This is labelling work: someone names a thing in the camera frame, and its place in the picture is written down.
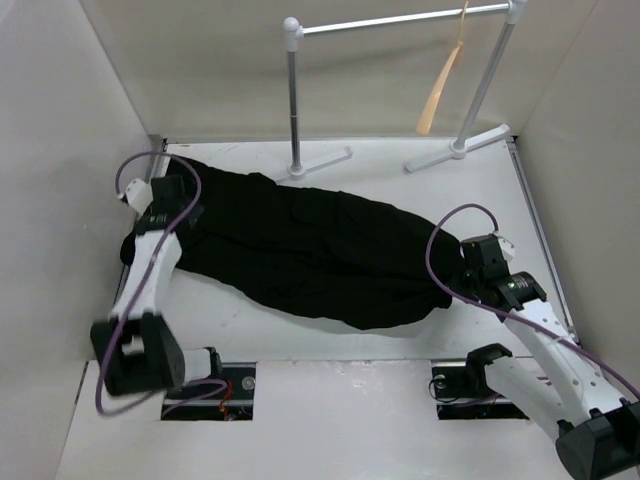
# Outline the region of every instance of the gray wall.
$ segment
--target gray wall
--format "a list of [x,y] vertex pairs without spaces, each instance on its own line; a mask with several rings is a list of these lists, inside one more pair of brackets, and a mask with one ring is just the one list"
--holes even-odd
[[[519,132],[595,0],[531,0],[477,129]],[[82,0],[150,133],[173,138],[284,138],[282,21],[303,25],[459,8],[463,0]],[[471,5],[500,3],[472,1]],[[433,134],[460,128],[503,17],[470,18],[465,55]],[[305,39],[303,135],[413,135],[457,35],[457,20]]]
[[0,478],[51,479],[148,138],[77,0],[0,0]]
[[519,140],[585,345],[640,384],[640,2],[599,0]]

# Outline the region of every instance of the black fabric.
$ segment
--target black fabric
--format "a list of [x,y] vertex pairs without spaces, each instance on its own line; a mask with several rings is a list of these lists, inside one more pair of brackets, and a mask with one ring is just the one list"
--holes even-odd
[[[361,330],[416,322],[450,306],[426,271],[434,228],[427,220],[344,192],[284,187],[261,174],[189,162],[202,180],[204,213],[178,233],[178,268],[233,285],[262,305]],[[182,165],[171,161],[167,175],[183,176],[193,195]],[[121,251],[128,264],[133,241],[132,233]],[[432,264],[444,281],[461,272],[458,240],[441,232]]]

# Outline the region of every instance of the vertical metal pole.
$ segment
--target vertical metal pole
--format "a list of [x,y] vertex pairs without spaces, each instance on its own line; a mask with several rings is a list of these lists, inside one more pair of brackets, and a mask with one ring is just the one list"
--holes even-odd
[[292,171],[302,169],[300,162],[300,137],[298,135],[298,92],[296,81],[296,52],[287,52],[287,66],[289,67],[289,120],[291,122],[291,163]]
[[460,134],[453,143],[453,148],[456,150],[464,149],[465,142],[467,141],[467,138],[469,138],[473,122],[475,122],[476,117],[478,116],[484,97],[487,94],[487,90],[489,90],[489,85],[491,84],[493,75],[496,73],[502,54],[509,42],[509,37],[511,36],[511,32],[513,32],[513,27],[515,27],[515,24],[513,23],[505,23],[502,27],[496,46],[491,54],[489,65],[487,65],[487,69],[485,70],[482,80],[480,81],[480,85],[478,86],[478,90],[476,91],[476,96],[473,98],[473,103],[471,103],[471,108],[469,108],[469,113],[467,113],[467,118],[464,119],[464,123],[460,129]]

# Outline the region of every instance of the clothes hanger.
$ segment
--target clothes hanger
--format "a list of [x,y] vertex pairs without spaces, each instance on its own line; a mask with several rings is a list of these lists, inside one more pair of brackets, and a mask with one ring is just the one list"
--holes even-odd
[[464,43],[462,42],[462,32],[464,26],[464,17],[467,13],[467,7],[469,6],[469,2],[465,2],[464,7],[462,7],[462,13],[460,15],[460,25],[458,26],[458,40],[456,41],[455,48],[449,54],[449,58],[447,62],[444,64],[436,83],[431,90],[431,95],[427,99],[427,103],[424,106],[424,110],[422,110],[422,115],[420,115],[420,120],[418,120],[418,126],[416,127],[416,133],[421,136],[429,135],[431,131],[431,125],[433,124],[433,117],[436,114],[436,110],[438,109],[438,103],[440,102],[440,96],[442,95],[442,90],[444,89],[445,84],[447,83],[447,78],[449,77],[449,73],[451,72],[451,67],[457,65],[460,62],[460,58],[462,57],[462,49]]

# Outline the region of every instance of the black wire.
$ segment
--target black wire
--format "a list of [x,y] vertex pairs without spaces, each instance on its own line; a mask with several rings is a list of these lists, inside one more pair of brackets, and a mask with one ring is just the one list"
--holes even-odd
[[[435,383],[434,383],[434,382],[435,382],[435,380],[433,380],[433,379],[432,379],[432,380],[429,382],[429,387],[427,387],[427,388],[428,388],[428,390],[429,390],[429,395],[430,395],[430,396],[431,396],[431,398],[433,398],[436,402],[440,402],[440,403],[442,403],[442,404],[444,404],[444,405],[449,405],[450,403],[454,403],[454,402],[457,402],[458,400],[460,400],[460,397],[458,397],[458,398],[454,398],[453,400],[440,400],[439,398],[436,398],[436,396],[435,396]],[[431,386],[432,386],[432,385],[434,386],[434,393],[431,393]]]

